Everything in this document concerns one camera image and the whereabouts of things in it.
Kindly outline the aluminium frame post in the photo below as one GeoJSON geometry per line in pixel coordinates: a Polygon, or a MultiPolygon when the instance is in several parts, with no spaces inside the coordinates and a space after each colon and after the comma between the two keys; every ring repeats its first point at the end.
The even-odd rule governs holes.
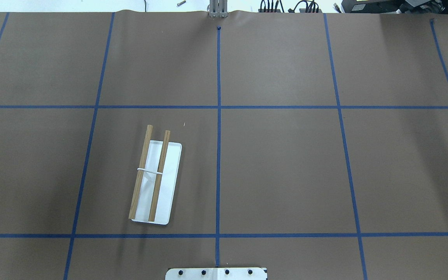
{"type": "Polygon", "coordinates": [[[210,0],[208,5],[208,14],[210,18],[227,18],[229,14],[228,1],[210,0]]]}

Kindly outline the black monitor stand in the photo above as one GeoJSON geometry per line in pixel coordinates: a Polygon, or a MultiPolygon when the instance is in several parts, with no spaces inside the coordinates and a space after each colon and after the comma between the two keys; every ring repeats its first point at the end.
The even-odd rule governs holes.
{"type": "Polygon", "coordinates": [[[346,14],[448,14],[448,0],[342,0],[346,14]]]}

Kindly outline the black usb hub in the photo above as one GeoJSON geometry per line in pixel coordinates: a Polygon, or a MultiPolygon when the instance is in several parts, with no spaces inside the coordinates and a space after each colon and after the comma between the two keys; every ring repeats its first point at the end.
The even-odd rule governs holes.
{"type": "Polygon", "coordinates": [[[284,6],[281,0],[261,0],[259,13],[284,13],[284,6]]]}
{"type": "Polygon", "coordinates": [[[319,4],[315,0],[299,0],[294,8],[290,8],[288,12],[295,13],[299,12],[301,14],[319,14],[321,9],[319,4]]]}

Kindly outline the white wooden towel rack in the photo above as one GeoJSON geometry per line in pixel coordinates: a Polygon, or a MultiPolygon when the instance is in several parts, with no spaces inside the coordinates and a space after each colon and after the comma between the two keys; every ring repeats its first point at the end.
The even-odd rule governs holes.
{"type": "Polygon", "coordinates": [[[162,141],[152,140],[147,125],[128,218],[134,222],[168,225],[171,217],[182,145],[170,141],[166,130],[162,141]]]}

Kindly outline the black usb hub left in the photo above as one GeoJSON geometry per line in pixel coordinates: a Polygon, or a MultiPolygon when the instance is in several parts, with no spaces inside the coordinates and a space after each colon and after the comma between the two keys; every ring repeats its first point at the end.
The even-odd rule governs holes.
{"type": "Polygon", "coordinates": [[[281,0],[261,0],[259,13],[284,13],[284,6],[281,0]]]}

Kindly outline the black usb hub right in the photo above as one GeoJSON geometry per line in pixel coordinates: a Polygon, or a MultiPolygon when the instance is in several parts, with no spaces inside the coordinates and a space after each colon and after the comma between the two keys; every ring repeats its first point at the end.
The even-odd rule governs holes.
{"type": "Polygon", "coordinates": [[[299,12],[301,14],[319,14],[321,9],[319,4],[315,0],[299,0],[294,8],[290,8],[288,12],[295,13],[299,12]]]}

